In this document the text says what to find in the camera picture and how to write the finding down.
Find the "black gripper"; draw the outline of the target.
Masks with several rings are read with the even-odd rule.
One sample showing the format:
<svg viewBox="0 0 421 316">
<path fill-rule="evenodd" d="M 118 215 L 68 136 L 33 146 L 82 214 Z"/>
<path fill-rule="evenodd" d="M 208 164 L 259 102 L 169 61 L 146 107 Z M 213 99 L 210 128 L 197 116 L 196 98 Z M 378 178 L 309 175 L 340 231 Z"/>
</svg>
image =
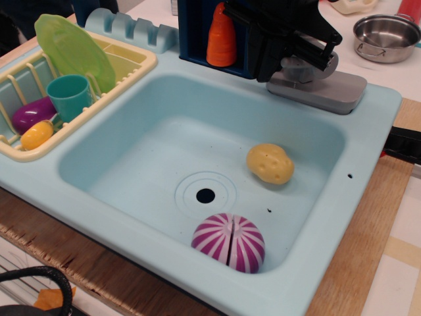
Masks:
<svg viewBox="0 0 421 316">
<path fill-rule="evenodd" d="M 342 42 L 318 1 L 227 1 L 224 14 L 247 28 L 247 70 L 258 82 L 268 82 L 292 55 L 326 70 Z"/>
</svg>

